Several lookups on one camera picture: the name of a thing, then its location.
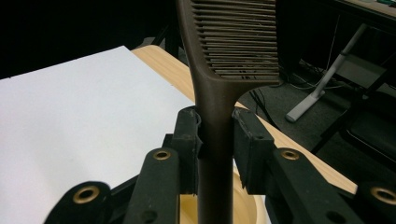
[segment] comb tooth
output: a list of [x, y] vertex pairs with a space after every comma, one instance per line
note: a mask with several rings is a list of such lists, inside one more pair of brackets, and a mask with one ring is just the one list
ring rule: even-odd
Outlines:
[[275, 0], [193, 0], [210, 69], [222, 77], [278, 76]]

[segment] white tabletop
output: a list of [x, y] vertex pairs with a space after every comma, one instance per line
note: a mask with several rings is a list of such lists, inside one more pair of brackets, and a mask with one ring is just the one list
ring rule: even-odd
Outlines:
[[0, 80], [1, 223], [42, 223], [75, 185], [137, 175], [190, 105], [125, 47]]

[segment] gray carpet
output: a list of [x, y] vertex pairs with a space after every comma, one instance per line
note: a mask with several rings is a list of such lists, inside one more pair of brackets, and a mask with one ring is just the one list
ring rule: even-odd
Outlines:
[[[151, 40], [152, 38], [147, 38], [142, 46], [149, 44]], [[182, 49], [179, 50], [178, 58], [184, 64], [188, 64]], [[312, 73], [304, 66], [294, 74], [309, 80], [312, 84], [320, 79], [318, 74]], [[313, 89], [305, 89], [309, 87], [306, 84], [292, 85], [291, 83], [302, 83], [295, 75], [282, 73], [284, 80], [282, 85], [262, 87], [255, 91], [259, 95], [262, 93], [265, 108], [279, 130], [301, 146], [312, 150], [320, 140], [320, 135], [349, 107], [350, 101], [355, 96], [355, 87], [348, 85], [342, 79], [332, 80], [328, 86], [336, 88], [326, 89], [326, 93], [308, 111], [296, 122], [290, 123], [285, 119], [285, 115], [313, 91]], [[257, 105], [248, 93], [239, 101], [250, 110], [256, 111]], [[260, 117], [269, 121], [260, 109], [257, 111]], [[339, 134], [336, 134], [317, 156], [356, 183], [371, 180], [396, 183], [394, 171], [362, 154], [358, 148], [344, 141]]]

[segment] round container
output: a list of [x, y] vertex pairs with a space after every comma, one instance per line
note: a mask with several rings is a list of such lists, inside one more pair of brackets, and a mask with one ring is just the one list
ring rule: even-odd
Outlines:
[[[266, 224], [266, 212], [262, 196], [248, 195], [242, 189], [242, 183], [236, 168], [233, 169], [233, 223]], [[180, 195], [180, 223], [198, 223], [197, 197]]]

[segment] desk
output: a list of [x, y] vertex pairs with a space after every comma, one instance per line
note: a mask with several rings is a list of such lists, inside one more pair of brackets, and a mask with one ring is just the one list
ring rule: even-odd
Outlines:
[[[173, 132], [178, 110], [192, 105], [186, 65], [156, 46], [121, 53], [129, 61], [93, 55], [88, 64], [114, 63], [120, 72], [102, 67], [104, 75], [96, 69], [82, 77], [50, 68], [40, 77], [33, 72], [0, 81], [2, 223], [42, 223], [76, 184], [98, 180], [114, 188], [137, 175], [146, 153]], [[71, 63], [87, 64], [84, 58]], [[354, 183], [262, 123], [278, 147], [302, 151], [330, 183], [355, 192]]]
[[305, 99], [297, 104], [297, 106], [295, 106], [286, 115], [286, 120], [290, 122], [297, 121], [297, 119], [325, 93], [324, 88], [327, 83], [330, 81], [337, 69], [342, 65], [347, 54], [359, 40], [367, 25], [373, 26], [384, 32], [396, 34], [396, 8], [388, 7], [387, 5], [377, 3], [376, 1], [365, 3], [360, 0], [318, 0], [318, 2], [327, 7], [334, 7], [341, 13], [357, 18], [362, 22], [362, 25], [352, 36], [342, 52], [340, 52], [315, 90], [307, 95]]

